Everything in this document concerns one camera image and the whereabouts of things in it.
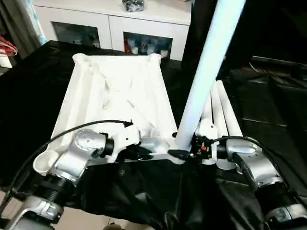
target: white pole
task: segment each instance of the white pole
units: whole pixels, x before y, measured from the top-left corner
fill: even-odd
[[[218,0],[188,101],[176,137],[179,149],[189,149],[214,80],[219,72],[245,0]]]
[[[223,113],[217,82],[215,82],[214,85],[212,86],[211,99],[212,99],[214,125],[218,129],[217,136],[218,138],[222,136],[228,136],[228,130]],[[217,160],[216,166],[224,170],[230,170],[236,167],[235,164],[229,162],[228,160],[222,160],[222,159]]]
[[[211,95],[209,94],[207,101],[206,101],[206,105],[205,108],[202,112],[201,115],[202,119],[209,119],[211,122],[213,122],[212,120],[212,104],[211,104]]]
[[[221,80],[218,80],[216,82],[216,85],[217,85],[218,92],[219,92],[220,99],[221,99],[221,104],[222,104],[223,113],[224,113],[227,129],[228,129],[228,134],[230,136],[241,136],[242,137],[243,136],[242,131],[236,119],[235,112],[230,104],[230,101],[226,93],[226,90],[224,88],[223,82]]]

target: shelf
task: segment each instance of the shelf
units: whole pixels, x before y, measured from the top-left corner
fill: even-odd
[[[122,0],[34,0],[35,6],[190,25],[191,1],[145,0],[145,10],[126,12]]]

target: black cloth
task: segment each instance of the black cloth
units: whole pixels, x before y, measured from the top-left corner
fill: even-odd
[[[72,55],[124,55],[72,44],[48,42],[0,76],[0,186],[5,190],[22,162],[52,133],[74,67]],[[177,125],[195,69],[162,61],[161,70]],[[277,150],[307,180],[307,89],[304,82],[270,74],[232,71],[225,88],[245,136]],[[302,196],[306,188],[276,158]],[[40,177],[32,172],[21,190]],[[89,167],[68,206],[153,228],[264,229],[260,207],[243,176],[216,166],[170,161]]]

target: black plastic sheet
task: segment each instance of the black plastic sheet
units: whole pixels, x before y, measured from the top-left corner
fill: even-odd
[[[50,138],[75,53],[124,55],[48,42],[0,76],[0,186],[4,190],[22,162]],[[177,62],[167,60],[162,61],[161,69],[178,125],[195,69],[188,65],[181,69]],[[239,70],[223,81],[244,135],[277,150],[307,181],[306,84]],[[279,158],[276,161],[291,186],[307,196],[296,175]],[[21,191],[30,194],[39,180],[31,172]],[[193,163],[151,161],[89,167],[67,205],[146,223],[157,230],[264,229],[260,207],[243,176]]]

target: cabinet door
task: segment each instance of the cabinet door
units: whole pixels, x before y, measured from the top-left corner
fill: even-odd
[[[39,6],[35,11],[47,40],[112,48],[107,15]]]
[[[109,16],[113,50],[182,60],[189,26]]]

